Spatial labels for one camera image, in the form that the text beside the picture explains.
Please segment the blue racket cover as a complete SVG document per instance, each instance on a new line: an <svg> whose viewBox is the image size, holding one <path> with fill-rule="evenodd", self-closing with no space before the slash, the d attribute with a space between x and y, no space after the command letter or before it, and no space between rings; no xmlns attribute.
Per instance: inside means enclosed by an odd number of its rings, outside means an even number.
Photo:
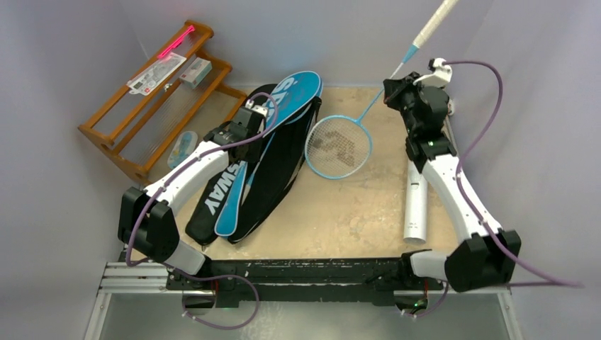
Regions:
<svg viewBox="0 0 601 340"><path fill-rule="evenodd" d="M214 209L214 232L231 243L246 237L281 202L303 164L303 147L321 105L322 79L314 71L287 76L262 86L250 98L267 110L273 128L251 144L249 161L239 160L222 172L213 194L224 200Z"/></svg>

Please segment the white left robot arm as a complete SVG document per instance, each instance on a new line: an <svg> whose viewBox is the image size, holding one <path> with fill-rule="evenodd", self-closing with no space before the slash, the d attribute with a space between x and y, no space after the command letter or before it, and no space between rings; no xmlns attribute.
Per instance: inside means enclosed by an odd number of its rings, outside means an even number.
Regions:
<svg viewBox="0 0 601 340"><path fill-rule="evenodd" d="M183 271L184 281L195 290L207 287L211 270L204 266L206 256L181 240L175 217L214 176L237 161L257 159L264 136L274 125L268 108L248 101L167 175L142 190L129 188L121 199L118 224L118 238L127 246L127 265L153 261Z"/></svg>

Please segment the light blue badminton racket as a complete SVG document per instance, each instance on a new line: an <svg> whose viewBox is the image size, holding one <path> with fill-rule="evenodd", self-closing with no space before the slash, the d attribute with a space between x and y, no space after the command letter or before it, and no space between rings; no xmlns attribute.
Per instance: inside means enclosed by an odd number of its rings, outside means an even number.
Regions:
<svg viewBox="0 0 601 340"><path fill-rule="evenodd" d="M401 62L391 74L392 78L431 38L457 3L457 0L446 0L441 3L412 41ZM314 173L326 179L343 179L358 171L366 163L371 155L373 142L362 120L383 92L384 89L381 89L357 118L348 115L329 115L315 124L304 146L305 160Z"/></svg>

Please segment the black Crossway racket cover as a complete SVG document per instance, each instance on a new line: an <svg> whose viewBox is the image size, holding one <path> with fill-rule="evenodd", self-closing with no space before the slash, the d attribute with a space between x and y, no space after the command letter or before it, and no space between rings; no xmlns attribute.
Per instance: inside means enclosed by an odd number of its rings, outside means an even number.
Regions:
<svg viewBox="0 0 601 340"><path fill-rule="evenodd" d="M305 159L303 148L309 129L316 120L321 106L322 86L311 88L315 97L276 131L268 135L262 145L262 160L247 167L246 196L238 210L237 229L227 237L231 244L248 237L285 198L294 184ZM214 224L218 218L210 211L209 196L219 181L229 179L234 171L226 169L212 177L185 227L185 233L196 243L205 246L215 241Z"/></svg>

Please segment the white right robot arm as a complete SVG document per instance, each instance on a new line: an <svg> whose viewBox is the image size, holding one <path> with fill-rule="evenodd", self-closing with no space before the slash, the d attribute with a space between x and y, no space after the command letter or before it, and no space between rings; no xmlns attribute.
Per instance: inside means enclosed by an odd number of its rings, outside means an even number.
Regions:
<svg viewBox="0 0 601 340"><path fill-rule="evenodd" d="M407 130L408 159L441 199L459 243L450 254L431 249L404 253L400 283L415 288L426 278L435 279L458 293L508 284L522 242L486 211L459 168L457 151L443 131L449 95L440 86L423 84L416 72L384 80L383 90L383 102L400 113Z"/></svg>

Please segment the white shuttlecock tube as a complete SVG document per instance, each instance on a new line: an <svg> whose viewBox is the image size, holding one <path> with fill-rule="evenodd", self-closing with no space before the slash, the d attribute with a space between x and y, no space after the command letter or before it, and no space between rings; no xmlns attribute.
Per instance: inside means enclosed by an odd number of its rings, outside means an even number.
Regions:
<svg viewBox="0 0 601 340"><path fill-rule="evenodd" d="M412 161L408 162L403 240L423 245L427 241L427 181Z"/></svg>

